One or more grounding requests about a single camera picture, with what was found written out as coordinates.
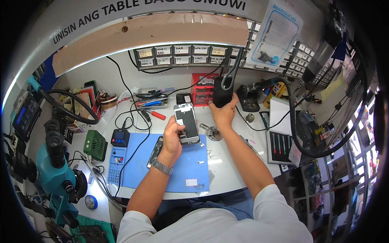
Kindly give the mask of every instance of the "blue silicone repair mat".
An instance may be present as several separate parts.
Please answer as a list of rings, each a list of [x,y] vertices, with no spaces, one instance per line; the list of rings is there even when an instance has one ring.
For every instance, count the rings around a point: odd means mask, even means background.
[[[139,147],[134,157],[126,165],[122,174],[121,186],[137,188],[146,173],[149,171],[147,162],[151,152],[162,134],[150,134],[148,139]],[[124,163],[131,157],[136,147],[147,136],[147,133],[131,133],[128,142],[127,153]],[[170,175],[167,192],[203,192],[209,191],[207,141],[205,135],[200,135],[200,141],[204,144],[196,143],[186,145],[182,148],[182,154],[173,166],[173,173]],[[108,177],[116,174],[117,166],[110,163]],[[117,181],[109,180],[110,183],[118,185]]]

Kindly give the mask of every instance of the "black phone case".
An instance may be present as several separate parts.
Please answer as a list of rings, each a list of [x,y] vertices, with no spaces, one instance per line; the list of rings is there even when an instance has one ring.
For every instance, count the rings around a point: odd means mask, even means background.
[[[232,93],[234,92],[234,87],[231,87],[229,90],[223,90],[221,88],[221,81],[223,80],[223,77],[218,76],[215,77],[215,87],[214,87],[214,100],[213,103],[216,107],[221,108],[228,104],[232,100]],[[225,87],[229,87],[232,81],[232,77],[227,77],[226,81],[224,82]]]

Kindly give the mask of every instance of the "metal watch band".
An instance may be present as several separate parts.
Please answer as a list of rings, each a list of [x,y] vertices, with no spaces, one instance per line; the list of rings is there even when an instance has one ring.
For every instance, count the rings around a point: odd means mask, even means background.
[[[154,166],[155,168],[159,169],[163,173],[166,173],[166,174],[170,175],[173,172],[173,168],[172,167],[169,167],[169,166],[166,166],[166,165],[160,163],[157,160],[157,157],[152,159],[151,164],[152,164],[152,166]]]

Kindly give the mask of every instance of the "white t-shirt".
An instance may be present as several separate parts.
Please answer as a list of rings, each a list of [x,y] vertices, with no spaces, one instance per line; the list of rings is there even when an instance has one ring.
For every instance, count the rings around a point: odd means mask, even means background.
[[[238,221],[225,209],[201,208],[157,232],[145,214],[128,211],[121,220],[117,242],[313,242],[275,184],[255,197],[253,215],[254,220]]]

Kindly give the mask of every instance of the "screwdriver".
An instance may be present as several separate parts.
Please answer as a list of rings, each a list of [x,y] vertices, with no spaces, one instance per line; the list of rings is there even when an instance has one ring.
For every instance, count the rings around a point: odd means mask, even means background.
[[[155,111],[151,111],[151,110],[146,110],[146,112],[150,113],[151,115],[155,116],[156,118],[159,118],[161,120],[165,120],[166,119],[166,116],[165,115],[162,115],[158,112],[155,112]]]

